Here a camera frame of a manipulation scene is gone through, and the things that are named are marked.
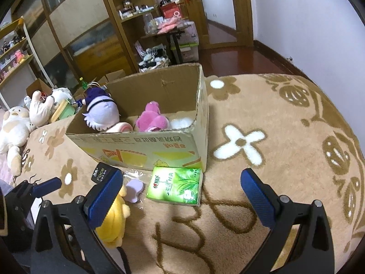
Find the lilac soap in wrapper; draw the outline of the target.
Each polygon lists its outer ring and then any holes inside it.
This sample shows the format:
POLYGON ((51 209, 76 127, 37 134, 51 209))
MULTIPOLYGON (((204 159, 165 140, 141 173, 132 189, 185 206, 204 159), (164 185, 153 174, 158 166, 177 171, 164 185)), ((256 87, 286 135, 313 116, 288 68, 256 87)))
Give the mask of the lilac soap in wrapper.
POLYGON ((129 203, 137 203, 143 192, 145 184, 139 179, 132 179, 126 183, 126 195, 124 200, 129 203))

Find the beige floral blanket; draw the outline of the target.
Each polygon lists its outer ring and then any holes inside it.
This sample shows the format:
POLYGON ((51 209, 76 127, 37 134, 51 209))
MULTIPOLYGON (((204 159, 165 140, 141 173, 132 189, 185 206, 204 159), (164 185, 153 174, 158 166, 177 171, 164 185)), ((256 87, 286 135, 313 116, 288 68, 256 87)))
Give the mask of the beige floral blanket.
MULTIPOLYGON (((199 207, 141 196, 122 248, 132 273, 238 273, 268 235, 240 186, 253 169, 295 202, 320 200, 340 270, 364 237, 364 156, 320 88, 299 76, 208 77, 207 168, 199 207)), ((92 187, 96 160, 74 144, 69 120, 38 129, 23 154, 23 180, 60 177, 49 198, 65 203, 92 187)))

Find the pink plush bear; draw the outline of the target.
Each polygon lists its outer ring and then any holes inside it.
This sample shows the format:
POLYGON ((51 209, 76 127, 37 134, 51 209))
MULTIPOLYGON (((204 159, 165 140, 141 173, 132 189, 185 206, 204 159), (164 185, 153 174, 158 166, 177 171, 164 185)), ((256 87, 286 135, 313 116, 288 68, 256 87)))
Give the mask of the pink plush bear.
POLYGON ((169 120, 160 112, 160 105, 156 101, 146 104, 145 110, 136 120, 139 132, 164 131, 169 128, 169 120))

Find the cardboard box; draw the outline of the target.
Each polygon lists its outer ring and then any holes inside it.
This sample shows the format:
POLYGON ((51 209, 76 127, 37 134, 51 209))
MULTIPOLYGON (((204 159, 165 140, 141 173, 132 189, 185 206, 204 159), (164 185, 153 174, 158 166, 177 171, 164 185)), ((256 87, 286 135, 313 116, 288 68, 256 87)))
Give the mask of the cardboard box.
POLYGON ((133 74, 106 84, 120 120, 131 132, 103 133, 88 127, 86 109, 74 116, 67 136, 84 152, 110 165, 152 170, 156 166, 207 167, 209 103, 202 66, 181 64, 133 74), (170 121, 189 118, 191 124, 161 131, 141 132, 137 118, 156 101, 170 121))

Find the wooden door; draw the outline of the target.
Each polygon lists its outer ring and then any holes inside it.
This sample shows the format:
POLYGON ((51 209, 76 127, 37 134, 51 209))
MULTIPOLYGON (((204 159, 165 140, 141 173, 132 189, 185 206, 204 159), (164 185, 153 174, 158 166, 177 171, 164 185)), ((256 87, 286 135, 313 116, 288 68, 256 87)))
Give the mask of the wooden door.
POLYGON ((194 21, 199 36, 199 48, 206 50, 210 47, 207 20, 202 0, 179 0, 184 13, 190 21, 194 21))

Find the purple haired plush doll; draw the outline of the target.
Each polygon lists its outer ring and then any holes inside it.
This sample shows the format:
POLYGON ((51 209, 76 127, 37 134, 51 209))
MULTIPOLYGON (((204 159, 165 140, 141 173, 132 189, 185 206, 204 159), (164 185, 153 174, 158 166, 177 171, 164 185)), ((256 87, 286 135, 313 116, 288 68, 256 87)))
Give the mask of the purple haired plush doll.
POLYGON ((119 122, 119 110, 109 93, 101 87, 91 87, 85 97, 76 101, 78 107, 85 106, 83 120, 96 131, 106 131, 119 122))

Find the small black side table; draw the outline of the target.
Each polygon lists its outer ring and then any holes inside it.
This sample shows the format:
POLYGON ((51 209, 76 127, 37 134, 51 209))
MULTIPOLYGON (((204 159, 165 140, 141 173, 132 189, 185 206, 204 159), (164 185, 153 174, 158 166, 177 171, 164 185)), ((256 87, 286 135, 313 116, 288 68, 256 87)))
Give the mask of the small black side table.
POLYGON ((167 33, 152 33, 144 35, 140 37, 140 39, 153 38, 156 40, 158 37, 165 37, 165 42, 167 43, 167 56, 169 57, 172 65, 179 65, 183 63, 183 56, 181 48, 179 47, 178 39, 188 27, 188 25, 178 26, 167 33))

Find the white bunny plush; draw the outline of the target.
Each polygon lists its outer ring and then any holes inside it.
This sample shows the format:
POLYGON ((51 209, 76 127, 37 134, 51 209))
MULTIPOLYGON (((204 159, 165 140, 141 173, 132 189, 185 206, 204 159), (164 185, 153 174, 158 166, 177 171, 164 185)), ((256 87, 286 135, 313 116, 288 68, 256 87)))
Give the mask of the white bunny plush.
POLYGON ((54 105, 53 96, 47 96, 45 101, 41 100, 42 93, 39 90, 33 92, 30 107, 29 118, 36 127, 42 127, 49 123, 52 108, 54 105))

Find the white duck plush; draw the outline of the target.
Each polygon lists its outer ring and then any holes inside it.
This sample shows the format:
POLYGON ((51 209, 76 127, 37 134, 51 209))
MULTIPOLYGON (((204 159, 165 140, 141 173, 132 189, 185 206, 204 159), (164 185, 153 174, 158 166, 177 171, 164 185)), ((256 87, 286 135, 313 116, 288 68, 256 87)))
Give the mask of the white duck plush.
POLYGON ((25 107, 14 106, 3 116, 1 155, 6 155, 8 167, 14 177, 20 176, 22 171, 20 150, 35 129, 35 125, 30 120, 29 110, 25 107))

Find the white storage bin green lid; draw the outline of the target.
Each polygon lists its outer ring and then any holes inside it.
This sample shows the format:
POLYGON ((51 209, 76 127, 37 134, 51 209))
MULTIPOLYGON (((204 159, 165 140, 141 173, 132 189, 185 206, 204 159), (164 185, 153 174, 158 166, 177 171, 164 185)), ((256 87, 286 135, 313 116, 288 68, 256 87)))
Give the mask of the white storage bin green lid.
POLYGON ((199 36, 193 21, 173 24, 170 31, 171 50, 177 64, 199 61, 199 36))

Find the green glass bottle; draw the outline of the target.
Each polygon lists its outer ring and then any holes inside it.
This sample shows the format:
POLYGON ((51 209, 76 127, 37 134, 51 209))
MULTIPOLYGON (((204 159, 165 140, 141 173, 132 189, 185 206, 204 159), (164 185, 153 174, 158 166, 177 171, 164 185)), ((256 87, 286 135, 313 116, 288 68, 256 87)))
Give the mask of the green glass bottle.
POLYGON ((80 79, 80 82, 81 82, 81 86, 84 90, 87 90, 88 88, 88 83, 83 79, 83 77, 81 77, 80 79))

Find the green tissue pack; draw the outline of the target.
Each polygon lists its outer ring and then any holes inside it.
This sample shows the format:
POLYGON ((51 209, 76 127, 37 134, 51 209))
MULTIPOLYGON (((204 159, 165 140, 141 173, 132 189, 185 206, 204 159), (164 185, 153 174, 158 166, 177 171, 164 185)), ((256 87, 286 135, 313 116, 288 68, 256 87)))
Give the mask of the green tissue pack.
POLYGON ((155 167, 146 196, 156 202, 199 207, 202 183, 199 168, 155 167))

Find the white wooden toy shelf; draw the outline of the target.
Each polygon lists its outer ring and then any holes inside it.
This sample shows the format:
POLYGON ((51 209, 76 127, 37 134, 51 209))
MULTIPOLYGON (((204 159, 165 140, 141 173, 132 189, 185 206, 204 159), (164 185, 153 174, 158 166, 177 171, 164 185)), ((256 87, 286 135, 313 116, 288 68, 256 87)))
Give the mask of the white wooden toy shelf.
POLYGON ((31 42, 23 17, 1 28, 1 107, 5 110, 22 106, 26 89, 38 78, 31 63, 38 66, 51 88, 52 80, 45 71, 31 42))

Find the white fluffy plush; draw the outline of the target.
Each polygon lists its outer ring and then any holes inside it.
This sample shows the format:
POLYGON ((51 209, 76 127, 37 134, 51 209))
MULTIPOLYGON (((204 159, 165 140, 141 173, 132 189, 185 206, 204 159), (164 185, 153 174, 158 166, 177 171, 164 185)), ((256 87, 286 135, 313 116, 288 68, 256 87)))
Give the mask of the white fluffy plush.
POLYGON ((171 129, 186 129, 193 124, 193 119, 189 117, 175 118, 170 120, 169 125, 171 129))

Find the red box white logo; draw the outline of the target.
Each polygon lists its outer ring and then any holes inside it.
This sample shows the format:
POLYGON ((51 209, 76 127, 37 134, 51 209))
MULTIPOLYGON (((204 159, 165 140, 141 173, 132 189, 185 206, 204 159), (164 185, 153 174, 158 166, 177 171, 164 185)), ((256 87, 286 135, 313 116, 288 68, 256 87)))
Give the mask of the red box white logo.
POLYGON ((181 11, 181 8, 179 7, 179 4, 175 2, 171 2, 168 4, 164 4, 163 6, 160 6, 160 10, 164 18, 183 17, 183 13, 181 11))

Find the pink swirl roll plush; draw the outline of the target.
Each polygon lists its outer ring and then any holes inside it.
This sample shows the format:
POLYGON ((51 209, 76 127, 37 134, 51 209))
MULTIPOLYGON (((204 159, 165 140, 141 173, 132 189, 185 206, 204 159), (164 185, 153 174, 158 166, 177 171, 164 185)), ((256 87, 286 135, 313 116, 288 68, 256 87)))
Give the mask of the pink swirl roll plush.
POLYGON ((106 133, 132 132, 133 127, 128 122, 118 122, 108 130, 106 133))

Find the wooden wardrobe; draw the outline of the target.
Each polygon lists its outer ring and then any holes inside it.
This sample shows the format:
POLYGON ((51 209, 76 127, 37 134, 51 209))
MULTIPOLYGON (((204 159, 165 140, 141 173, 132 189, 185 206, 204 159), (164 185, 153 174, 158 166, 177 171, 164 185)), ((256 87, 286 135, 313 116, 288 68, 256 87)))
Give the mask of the wooden wardrobe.
POLYGON ((36 74, 75 90, 81 80, 138 71, 134 43, 143 14, 156 13, 156 0, 15 0, 10 13, 25 21, 36 74))

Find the black face product box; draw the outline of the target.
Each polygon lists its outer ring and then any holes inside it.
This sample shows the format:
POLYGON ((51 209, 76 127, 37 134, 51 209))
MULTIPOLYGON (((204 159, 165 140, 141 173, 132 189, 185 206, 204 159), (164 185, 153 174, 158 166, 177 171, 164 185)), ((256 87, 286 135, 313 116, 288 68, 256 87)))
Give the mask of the black face product box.
POLYGON ((109 174, 113 171, 113 167, 110 165, 107 165, 106 163, 98 163, 97 166, 95 167, 92 175, 91 175, 91 180, 95 183, 95 184, 100 184, 104 181, 105 178, 107 178, 109 176, 109 174))

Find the green yellow plush bag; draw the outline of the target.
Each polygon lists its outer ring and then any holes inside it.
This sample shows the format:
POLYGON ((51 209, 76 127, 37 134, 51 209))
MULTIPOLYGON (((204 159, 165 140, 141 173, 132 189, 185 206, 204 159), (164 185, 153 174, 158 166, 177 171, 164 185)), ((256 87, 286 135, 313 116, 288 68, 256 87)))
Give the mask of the green yellow plush bag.
POLYGON ((75 114, 75 112, 76 109, 71 105, 69 100, 62 100, 53 115, 51 116, 50 123, 71 117, 75 114))

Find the wicker basket with items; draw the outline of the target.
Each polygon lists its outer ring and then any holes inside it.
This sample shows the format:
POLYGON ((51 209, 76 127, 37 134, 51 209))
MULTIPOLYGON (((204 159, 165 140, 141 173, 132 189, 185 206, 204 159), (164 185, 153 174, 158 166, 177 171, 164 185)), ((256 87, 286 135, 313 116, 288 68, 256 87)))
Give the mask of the wicker basket with items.
POLYGON ((168 67, 169 64, 170 60, 167 56, 154 57, 152 55, 146 55, 143 61, 138 63, 138 68, 139 72, 148 72, 168 67))

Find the yellow plush toy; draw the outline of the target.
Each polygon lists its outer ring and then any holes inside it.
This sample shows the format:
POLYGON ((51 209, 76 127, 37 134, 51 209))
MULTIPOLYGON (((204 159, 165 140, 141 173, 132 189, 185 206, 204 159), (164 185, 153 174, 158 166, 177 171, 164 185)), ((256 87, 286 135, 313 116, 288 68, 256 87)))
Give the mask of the yellow plush toy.
POLYGON ((107 248, 122 246, 126 220, 130 216, 130 208, 124 201, 126 195, 127 189, 122 186, 102 225, 95 229, 97 236, 107 248))

